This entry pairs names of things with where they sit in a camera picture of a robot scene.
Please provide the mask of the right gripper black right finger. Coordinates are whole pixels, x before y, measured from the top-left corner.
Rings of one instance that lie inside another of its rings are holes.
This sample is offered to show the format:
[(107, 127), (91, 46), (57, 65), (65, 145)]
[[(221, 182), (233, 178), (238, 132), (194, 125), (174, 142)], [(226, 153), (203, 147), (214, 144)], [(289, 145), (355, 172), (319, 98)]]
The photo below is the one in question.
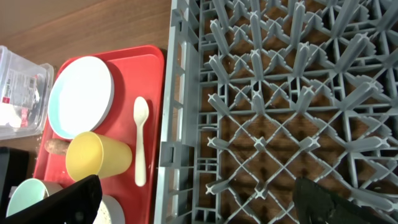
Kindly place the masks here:
[(305, 177), (295, 180), (293, 202), (301, 224), (388, 224)]

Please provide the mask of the light blue grey bowl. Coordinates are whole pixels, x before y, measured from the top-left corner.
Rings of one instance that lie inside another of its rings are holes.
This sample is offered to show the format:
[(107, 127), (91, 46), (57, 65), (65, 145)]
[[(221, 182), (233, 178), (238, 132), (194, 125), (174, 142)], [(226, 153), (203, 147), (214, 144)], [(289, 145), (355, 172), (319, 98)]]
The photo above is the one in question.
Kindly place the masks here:
[(125, 224), (124, 212), (112, 196), (103, 195), (93, 224)]

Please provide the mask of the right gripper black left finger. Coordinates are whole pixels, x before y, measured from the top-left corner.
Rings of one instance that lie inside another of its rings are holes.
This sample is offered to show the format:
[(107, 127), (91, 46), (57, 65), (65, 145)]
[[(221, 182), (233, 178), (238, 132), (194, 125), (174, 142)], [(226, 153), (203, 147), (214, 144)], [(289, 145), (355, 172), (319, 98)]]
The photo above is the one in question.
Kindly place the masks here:
[(2, 223), (93, 223), (102, 201), (101, 182), (89, 175), (6, 217)]

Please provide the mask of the mint green bowl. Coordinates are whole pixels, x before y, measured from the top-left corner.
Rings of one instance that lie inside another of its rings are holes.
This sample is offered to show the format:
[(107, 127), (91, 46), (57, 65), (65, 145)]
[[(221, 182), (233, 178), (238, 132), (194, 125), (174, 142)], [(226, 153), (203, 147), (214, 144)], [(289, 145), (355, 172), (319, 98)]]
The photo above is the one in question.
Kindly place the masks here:
[(6, 217), (10, 217), (61, 190), (63, 190), (63, 187), (55, 182), (47, 182), (35, 178), (27, 179), (19, 184), (12, 194), (7, 207)]

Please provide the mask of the white tissue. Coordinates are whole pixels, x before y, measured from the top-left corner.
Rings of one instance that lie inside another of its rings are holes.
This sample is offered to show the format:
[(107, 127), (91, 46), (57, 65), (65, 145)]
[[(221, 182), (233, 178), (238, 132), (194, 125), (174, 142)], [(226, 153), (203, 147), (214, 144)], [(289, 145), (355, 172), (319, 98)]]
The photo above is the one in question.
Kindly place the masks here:
[(14, 106), (11, 104), (1, 103), (1, 117), (0, 125), (2, 128), (20, 128), (22, 124), (22, 110), (21, 106)]

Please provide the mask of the red ketchup packet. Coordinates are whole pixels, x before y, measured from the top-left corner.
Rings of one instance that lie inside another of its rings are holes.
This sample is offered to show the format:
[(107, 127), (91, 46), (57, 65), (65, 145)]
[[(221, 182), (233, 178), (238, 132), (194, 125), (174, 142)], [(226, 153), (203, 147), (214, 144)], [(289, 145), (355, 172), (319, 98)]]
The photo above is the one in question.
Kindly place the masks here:
[[(11, 99), (8, 97), (2, 97), (1, 103), (11, 104)], [(23, 107), (21, 128), (28, 127), (28, 112), (29, 112), (29, 110), (27, 108)]]

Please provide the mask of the yellow plastic cup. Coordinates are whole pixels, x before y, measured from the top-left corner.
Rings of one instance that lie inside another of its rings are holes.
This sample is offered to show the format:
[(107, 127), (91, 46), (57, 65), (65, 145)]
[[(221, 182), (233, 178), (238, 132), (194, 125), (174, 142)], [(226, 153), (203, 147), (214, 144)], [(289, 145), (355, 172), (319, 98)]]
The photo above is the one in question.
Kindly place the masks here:
[(89, 175), (104, 179), (122, 174), (131, 162), (132, 151), (127, 144), (94, 132), (77, 135), (65, 157), (67, 173), (76, 182)]

